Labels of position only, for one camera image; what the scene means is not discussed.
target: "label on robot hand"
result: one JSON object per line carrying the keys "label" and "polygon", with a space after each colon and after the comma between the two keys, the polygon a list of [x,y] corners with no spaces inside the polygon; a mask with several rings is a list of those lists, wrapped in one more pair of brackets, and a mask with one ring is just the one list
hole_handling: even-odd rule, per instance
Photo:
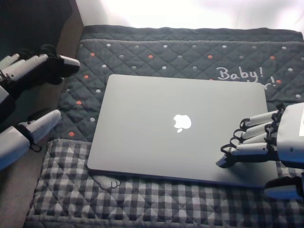
{"label": "label on robot hand", "polygon": [[304,109],[303,109],[301,123],[300,123],[299,136],[304,136]]}

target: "apple logo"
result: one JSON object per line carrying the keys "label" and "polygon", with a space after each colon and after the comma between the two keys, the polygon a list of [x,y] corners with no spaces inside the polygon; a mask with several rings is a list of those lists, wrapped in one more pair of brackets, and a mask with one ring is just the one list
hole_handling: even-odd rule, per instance
{"label": "apple logo", "polygon": [[178,128],[177,133],[180,133],[182,129],[188,129],[191,127],[191,120],[187,115],[176,115],[173,118],[176,122],[175,128]]}

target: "quilted blanket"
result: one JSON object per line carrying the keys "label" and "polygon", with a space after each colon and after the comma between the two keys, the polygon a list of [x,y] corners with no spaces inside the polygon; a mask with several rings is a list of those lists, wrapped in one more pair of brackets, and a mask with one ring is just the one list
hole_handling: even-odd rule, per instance
{"label": "quilted blanket", "polygon": [[[303,102],[301,33],[266,28],[85,27],[79,72],[65,83],[24,227],[302,227],[304,205],[260,190],[96,176],[86,163],[111,74],[244,81],[276,102]],[[279,176],[299,175],[277,162]]]}

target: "silver laptop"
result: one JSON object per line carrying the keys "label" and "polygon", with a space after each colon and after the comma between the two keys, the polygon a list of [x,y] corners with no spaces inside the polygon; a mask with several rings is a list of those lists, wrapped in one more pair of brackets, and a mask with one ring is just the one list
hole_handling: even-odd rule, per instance
{"label": "silver laptop", "polygon": [[259,83],[111,75],[87,166],[101,174],[263,187],[277,178],[274,161],[229,169],[215,163],[240,121],[265,112]]}

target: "brown surface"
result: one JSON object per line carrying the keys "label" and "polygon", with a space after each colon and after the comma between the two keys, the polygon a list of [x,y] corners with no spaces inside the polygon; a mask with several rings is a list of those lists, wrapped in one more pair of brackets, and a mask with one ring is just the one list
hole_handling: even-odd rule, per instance
{"label": "brown surface", "polygon": [[[75,57],[83,24],[75,0],[70,0],[70,2],[73,14],[63,26],[57,52],[60,55]],[[32,105],[26,107],[28,113],[45,107],[56,108],[62,86],[63,83],[57,86],[45,84],[27,91],[22,95],[23,98],[18,100],[19,108],[16,109],[16,112],[22,110],[22,106],[27,103],[28,98],[33,98]],[[41,145],[44,145],[42,152],[28,151],[21,159],[0,172],[0,228],[23,226],[40,175],[46,142],[47,138],[40,142]]]}

